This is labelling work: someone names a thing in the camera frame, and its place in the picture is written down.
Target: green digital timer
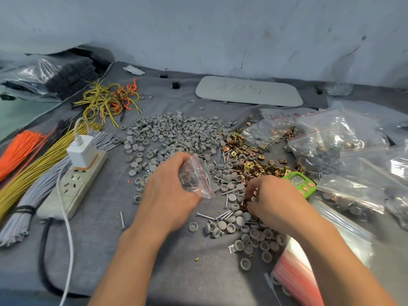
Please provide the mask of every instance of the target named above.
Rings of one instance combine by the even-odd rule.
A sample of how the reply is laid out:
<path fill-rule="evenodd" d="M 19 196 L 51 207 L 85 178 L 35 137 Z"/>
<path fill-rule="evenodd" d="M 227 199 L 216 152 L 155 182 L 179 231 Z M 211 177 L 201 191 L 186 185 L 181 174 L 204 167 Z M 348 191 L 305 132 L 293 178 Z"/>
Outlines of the green digital timer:
<path fill-rule="evenodd" d="M 307 178 L 305 175 L 299 172 L 290 172 L 288 175 L 283 176 L 283 179 L 288 179 L 292 185 L 299 190 L 305 199 L 307 199 L 314 191 L 316 191 L 316 184 Z"/>

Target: left hand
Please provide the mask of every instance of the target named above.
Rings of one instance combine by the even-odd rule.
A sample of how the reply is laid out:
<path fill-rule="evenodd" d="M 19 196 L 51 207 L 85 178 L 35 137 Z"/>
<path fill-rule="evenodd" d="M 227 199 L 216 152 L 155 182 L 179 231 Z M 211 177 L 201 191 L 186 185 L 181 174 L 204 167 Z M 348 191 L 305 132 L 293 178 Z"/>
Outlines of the left hand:
<path fill-rule="evenodd" d="M 149 236 L 153 233 L 165 239 L 187 222 L 201 200 L 195 193 L 184 190 L 178 178 L 179 168 L 190 156 L 177 152 L 157 167 L 144 188 L 130 230 L 144 231 Z"/>

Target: forearm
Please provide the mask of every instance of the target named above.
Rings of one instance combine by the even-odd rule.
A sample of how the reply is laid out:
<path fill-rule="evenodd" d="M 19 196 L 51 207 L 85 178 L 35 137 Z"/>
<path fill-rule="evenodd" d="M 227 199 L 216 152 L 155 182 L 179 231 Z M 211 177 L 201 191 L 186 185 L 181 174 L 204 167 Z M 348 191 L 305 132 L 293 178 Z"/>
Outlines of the forearm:
<path fill-rule="evenodd" d="M 296 239 L 312 266 L 325 305 L 395 305 L 336 227 L 324 218 L 313 223 Z"/>
<path fill-rule="evenodd" d="M 144 305 L 150 276 L 163 238 L 148 232 L 120 237 L 118 248 L 89 305 Z"/>

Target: table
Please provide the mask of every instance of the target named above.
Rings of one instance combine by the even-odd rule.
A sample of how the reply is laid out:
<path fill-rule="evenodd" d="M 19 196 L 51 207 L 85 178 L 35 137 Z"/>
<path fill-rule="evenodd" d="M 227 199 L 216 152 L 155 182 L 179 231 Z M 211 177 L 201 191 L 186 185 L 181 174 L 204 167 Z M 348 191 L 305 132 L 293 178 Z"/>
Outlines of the table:
<path fill-rule="evenodd" d="M 115 62 L 104 83 L 132 83 L 133 75 L 122 69 L 126 65 Z M 145 96 L 138 105 L 145 115 L 157 116 L 180 109 L 187 116 L 217 115 L 223 120 L 235 119 L 238 121 L 237 126 L 241 127 L 247 122 L 250 113 L 258 116 L 258 109 L 267 107 L 244 103 L 223 104 L 197 97 L 196 86 L 204 75 L 167 72 L 169 78 L 161 79 L 159 74 L 162 71 L 139 68 L 146 72 L 146 75 L 137 77 L 138 92 Z M 181 88 L 173 90 L 173 81 L 180 82 Z M 315 84 L 321 83 L 290 79 L 276 81 L 295 86 L 304 100 L 303 106 L 327 107 L 326 96 L 318 95 L 315 90 Z M 391 89 L 355 86 L 353 94 L 346 99 L 372 101 L 408 113 L 408 95 Z M 75 114 L 69 103 L 64 103 L 36 120 L 31 128 L 45 133 L 59 119 Z M 122 124 L 130 125 L 136 117 L 136 110 L 126 112 Z M 124 136 L 120 129 L 113 128 L 110 121 L 105 129 Z M 276 157 L 283 153 L 281 149 L 274 150 Z M 133 204 L 136 192 L 134 177 L 128 175 L 130 167 L 125 161 L 126 157 L 122 146 L 109 152 L 108 160 L 71 219 L 75 247 L 71 292 L 92 294 L 105 273 L 122 233 L 120 219 L 116 219 L 116 216 L 122 211 L 125 224 L 130 225 L 137 210 L 137 206 Z M 197 221 L 203 227 L 204 219 L 194 218 L 194 214 L 198 211 L 216 215 L 223 205 L 224 196 L 203 200 L 191 214 L 188 223 Z M 388 214 L 378 215 L 371 223 L 360 225 L 378 237 L 378 242 L 374 245 L 373 272 L 399 304 L 408 304 L 405 293 L 408 283 L 408 232 L 402 231 Z M 30 235 L 22 243 L 9 249 L 0 249 L 0 289 L 44 291 L 37 273 L 42 229 L 40 219 L 34 216 Z M 263 273 L 271 272 L 273 266 L 264 264 L 259 252 L 251 259 L 251 270 L 242 272 L 239 268 L 241 256 L 228 251 L 228 246 L 237 238 L 238 235 L 224 235 L 219 239 L 212 239 L 205 237 L 202 230 L 190 233 L 187 225 L 171 234 L 162 246 L 154 266 L 148 304 L 278 305 L 263 276 Z M 45 260 L 50 279 L 59 288 L 63 288 L 65 284 L 68 253 L 65 225 L 55 221 L 48 236 Z M 281 290 L 277 291 L 283 305 L 298 305 L 293 298 L 287 298 Z"/>

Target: white board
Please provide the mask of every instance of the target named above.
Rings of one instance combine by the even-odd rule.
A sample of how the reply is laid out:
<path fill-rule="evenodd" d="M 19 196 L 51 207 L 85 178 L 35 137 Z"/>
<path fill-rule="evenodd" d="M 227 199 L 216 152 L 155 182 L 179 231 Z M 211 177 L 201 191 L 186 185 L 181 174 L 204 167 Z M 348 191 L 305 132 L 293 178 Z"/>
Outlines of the white board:
<path fill-rule="evenodd" d="M 227 102 L 276 106 L 303 104 L 299 92 L 291 85 L 221 76 L 203 77 L 196 94 L 202 98 Z"/>

